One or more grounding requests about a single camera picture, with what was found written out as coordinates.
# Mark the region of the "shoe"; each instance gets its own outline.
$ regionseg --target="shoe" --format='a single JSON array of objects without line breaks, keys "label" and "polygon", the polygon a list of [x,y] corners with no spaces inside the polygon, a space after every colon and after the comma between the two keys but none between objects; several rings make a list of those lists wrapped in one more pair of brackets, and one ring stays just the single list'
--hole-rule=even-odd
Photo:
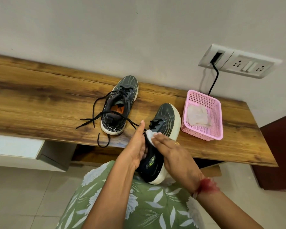
[{"label": "shoe", "polygon": [[155,118],[150,121],[149,129],[145,133],[145,146],[147,154],[141,160],[137,172],[142,179],[149,184],[158,185],[167,176],[167,171],[164,167],[164,157],[153,145],[151,138],[155,132],[161,132],[172,140],[176,140],[181,127],[181,118],[174,105],[165,103],[162,104],[155,115]]},{"label": "shoe", "polygon": [[[93,104],[92,109],[92,118],[85,118],[81,120],[86,120],[87,122],[76,127],[76,129],[83,127],[89,123],[101,117],[101,129],[108,135],[108,144],[106,146],[99,145],[99,136],[98,135],[98,145],[100,147],[107,147],[110,142],[109,135],[118,135],[121,134],[126,126],[126,120],[136,129],[137,124],[133,123],[128,119],[133,102],[138,96],[139,85],[137,79],[132,76],[125,76],[118,84],[109,92],[106,96],[96,99]],[[96,117],[94,117],[94,107],[98,100],[106,98],[103,111],[101,111]]]}]

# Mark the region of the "hand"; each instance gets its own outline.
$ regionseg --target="hand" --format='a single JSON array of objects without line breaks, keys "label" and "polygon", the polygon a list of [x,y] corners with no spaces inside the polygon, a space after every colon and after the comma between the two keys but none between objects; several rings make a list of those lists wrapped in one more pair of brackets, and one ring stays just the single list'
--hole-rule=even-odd
[{"label": "hand", "polygon": [[130,159],[130,162],[135,166],[136,169],[139,167],[140,161],[145,152],[145,137],[143,135],[144,127],[145,122],[142,120],[128,145],[119,155]]},{"label": "hand", "polygon": [[152,142],[164,156],[164,166],[168,173],[190,194],[195,193],[205,177],[190,153],[162,133],[154,134]]}]

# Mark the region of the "green fabric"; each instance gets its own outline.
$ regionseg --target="green fabric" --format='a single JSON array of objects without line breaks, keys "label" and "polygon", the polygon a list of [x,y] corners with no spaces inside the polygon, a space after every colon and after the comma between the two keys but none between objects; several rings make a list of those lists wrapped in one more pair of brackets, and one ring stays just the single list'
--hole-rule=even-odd
[{"label": "green fabric", "polygon": [[[80,229],[88,216],[114,161],[87,173],[82,185],[71,198],[57,229]],[[172,178],[160,185],[144,182],[134,175],[124,228],[198,228],[194,199]]]}]

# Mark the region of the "shoelace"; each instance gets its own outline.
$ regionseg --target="shoelace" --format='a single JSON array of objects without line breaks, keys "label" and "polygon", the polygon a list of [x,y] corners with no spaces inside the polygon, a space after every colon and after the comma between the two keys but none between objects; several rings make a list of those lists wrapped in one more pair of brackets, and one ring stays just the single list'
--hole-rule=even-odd
[{"label": "shoelace", "polygon": [[[131,126],[132,126],[135,130],[137,130],[137,128],[136,128],[135,126],[138,127],[138,126],[139,126],[138,124],[134,123],[134,122],[133,122],[132,120],[130,120],[128,117],[123,116],[121,113],[116,112],[116,111],[101,111],[96,117],[94,117],[94,106],[95,106],[95,104],[96,104],[96,102],[97,102],[98,100],[101,100],[101,99],[106,98],[106,101],[105,101],[105,104],[104,104],[104,105],[106,105],[107,100],[108,100],[108,98],[109,98],[111,95],[114,95],[115,93],[119,92],[122,96],[126,96],[126,95],[127,95],[127,92],[130,92],[131,87],[127,88],[127,87],[124,87],[124,86],[122,86],[122,85],[121,85],[121,87],[122,87],[122,90],[111,91],[111,92],[109,92],[106,96],[97,98],[97,99],[95,100],[94,104],[93,104],[93,108],[92,108],[92,118],[80,119],[80,120],[82,120],[82,121],[87,121],[87,122],[85,122],[85,123],[81,124],[80,126],[76,127],[76,129],[78,129],[78,128],[80,128],[80,127],[83,127],[83,126],[85,126],[85,125],[87,125],[87,124],[90,124],[91,122],[93,123],[93,127],[95,127],[94,121],[95,121],[96,119],[98,119],[98,118],[100,118],[100,117],[103,117],[103,114],[114,113],[114,114],[119,115],[119,116],[123,117],[124,119],[126,119],[126,120],[131,124]],[[160,124],[159,124],[160,121],[162,121],[162,120],[159,119],[159,120],[155,120],[155,121],[150,121],[149,129],[153,129],[153,128],[155,128],[157,125],[160,125]],[[98,134],[97,143],[98,143],[98,146],[99,146],[99,147],[105,148],[105,147],[107,147],[107,146],[109,145],[109,143],[110,143],[110,135],[107,134],[107,136],[108,136],[108,143],[107,143],[107,145],[101,146],[101,145],[99,144],[100,133]]]}]

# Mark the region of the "red thread wristband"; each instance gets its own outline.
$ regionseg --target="red thread wristband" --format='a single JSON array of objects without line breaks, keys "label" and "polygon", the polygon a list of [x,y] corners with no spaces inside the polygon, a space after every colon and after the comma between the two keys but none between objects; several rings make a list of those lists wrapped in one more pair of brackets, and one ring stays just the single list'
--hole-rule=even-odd
[{"label": "red thread wristband", "polygon": [[219,190],[220,189],[216,185],[216,182],[212,181],[210,178],[204,178],[200,181],[200,185],[192,197],[196,199],[197,195],[199,195],[201,192],[210,193],[210,192],[215,192]]}]

